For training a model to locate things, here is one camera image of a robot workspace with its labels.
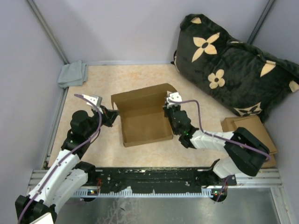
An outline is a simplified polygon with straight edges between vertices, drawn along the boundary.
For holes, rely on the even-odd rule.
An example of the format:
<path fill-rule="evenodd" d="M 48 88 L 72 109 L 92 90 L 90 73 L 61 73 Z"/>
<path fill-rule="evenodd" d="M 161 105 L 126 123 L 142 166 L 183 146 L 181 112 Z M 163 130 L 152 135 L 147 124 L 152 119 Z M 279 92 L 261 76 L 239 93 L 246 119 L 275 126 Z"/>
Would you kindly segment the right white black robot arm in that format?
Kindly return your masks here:
<path fill-rule="evenodd" d="M 256 176 L 265 161 L 271 158 L 268 147 L 244 127 L 231 132 L 208 132 L 194 127 L 179 105 L 165 105 L 163 110 L 173 133 L 179 136 L 185 148 L 212 149 L 228 155 L 212 165 L 208 173 L 208 179 L 214 185 L 239 173 Z"/>

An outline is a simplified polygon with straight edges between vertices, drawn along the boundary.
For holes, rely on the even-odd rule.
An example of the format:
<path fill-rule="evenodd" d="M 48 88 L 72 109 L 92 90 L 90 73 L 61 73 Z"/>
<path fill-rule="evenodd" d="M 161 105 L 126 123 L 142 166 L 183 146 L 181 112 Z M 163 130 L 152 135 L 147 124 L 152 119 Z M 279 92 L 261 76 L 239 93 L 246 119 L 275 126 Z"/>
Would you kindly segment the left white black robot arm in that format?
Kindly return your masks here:
<path fill-rule="evenodd" d="M 92 139 L 98 137 L 100 128 L 112 127 L 118 115 L 117 110 L 104 106 L 94 108 L 91 117 L 84 110 L 73 113 L 71 128 L 55 162 L 27 196 L 16 199 L 18 223 L 29 224 L 47 213 L 56 221 L 61 208 L 77 189 L 96 182 L 95 166 L 81 159 Z"/>

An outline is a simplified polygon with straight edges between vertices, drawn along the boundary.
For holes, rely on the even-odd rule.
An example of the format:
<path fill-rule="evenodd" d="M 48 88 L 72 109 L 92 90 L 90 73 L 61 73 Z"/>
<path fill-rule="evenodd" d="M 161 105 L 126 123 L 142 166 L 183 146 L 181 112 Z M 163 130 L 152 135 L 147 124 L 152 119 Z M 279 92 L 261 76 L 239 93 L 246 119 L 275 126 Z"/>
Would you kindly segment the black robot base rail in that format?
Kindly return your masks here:
<path fill-rule="evenodd" d="M 84 186 L 95 186 L 100 193 L 118 193 L 130 187 L 133 193 L 200 193 L 202 188 L 222 186 L 211 168 L 149 167 L 96 168 L 95 174 Z"/>

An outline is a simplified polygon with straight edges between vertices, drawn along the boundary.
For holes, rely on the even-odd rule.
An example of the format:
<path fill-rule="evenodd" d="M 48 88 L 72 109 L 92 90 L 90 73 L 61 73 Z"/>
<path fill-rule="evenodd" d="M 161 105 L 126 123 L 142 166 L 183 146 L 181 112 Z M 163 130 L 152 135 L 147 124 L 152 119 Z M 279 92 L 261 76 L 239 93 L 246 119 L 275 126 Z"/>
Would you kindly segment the brown cardboard box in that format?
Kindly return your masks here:
<path fill-rule="evenodd" d="M 133 147 L 171 140 L 173 132 L 163 106 L 168 92 L 177 90 L 168 83 L 127 91 L 111 96 L 121 118 L 123 145 Z"/>

